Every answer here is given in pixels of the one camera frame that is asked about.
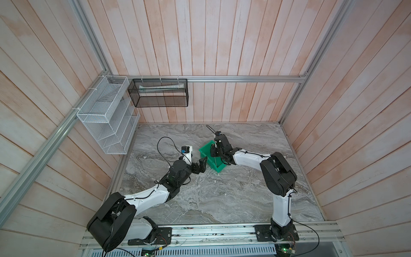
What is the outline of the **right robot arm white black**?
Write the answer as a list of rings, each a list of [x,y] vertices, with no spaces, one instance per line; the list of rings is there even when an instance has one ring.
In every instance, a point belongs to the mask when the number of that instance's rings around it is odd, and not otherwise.
[[[220,131],[215,132],[210,154],[220,157],[224,164],[246,166],[262,172],[265,184],[273,194],[270,239],[274,242],[285,239],[294,230],[290,212],[291,194],[295,192],[298,179],[285,157],[279,152],[263,155],[234,148]]]

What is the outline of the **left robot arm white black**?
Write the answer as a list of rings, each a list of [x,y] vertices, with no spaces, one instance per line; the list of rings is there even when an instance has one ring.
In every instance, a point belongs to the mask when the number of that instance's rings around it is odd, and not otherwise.
[[[138,240],[153,245],[162,237],[158,225],[149,217],[134,218],[154,207],[172,200],[192,174],[204,173],[207,157],[191,163],[187,157],[174,161],[166,175],[152,188],[135,194],[111,194],[88,222],[86,228],[106,253],[117,248],[124,240]]]

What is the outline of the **green plastic bin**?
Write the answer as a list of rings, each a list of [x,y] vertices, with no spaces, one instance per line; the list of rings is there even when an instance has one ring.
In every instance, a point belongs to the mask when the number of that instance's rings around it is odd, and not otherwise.
[[[206,145],[204,145],[203,147],[201,147],[199,149],[200,155],[201,157],[207,157],[207,163],[209,164],[209,166],[215,170],[217,173],[220,173],[225,167],[226,165],[223,163],[222,159],[220,157],[212,157],[211,156],[211,146],[214,144],[215,142],[213,140],[211,140],[210,142],[208,142]]]

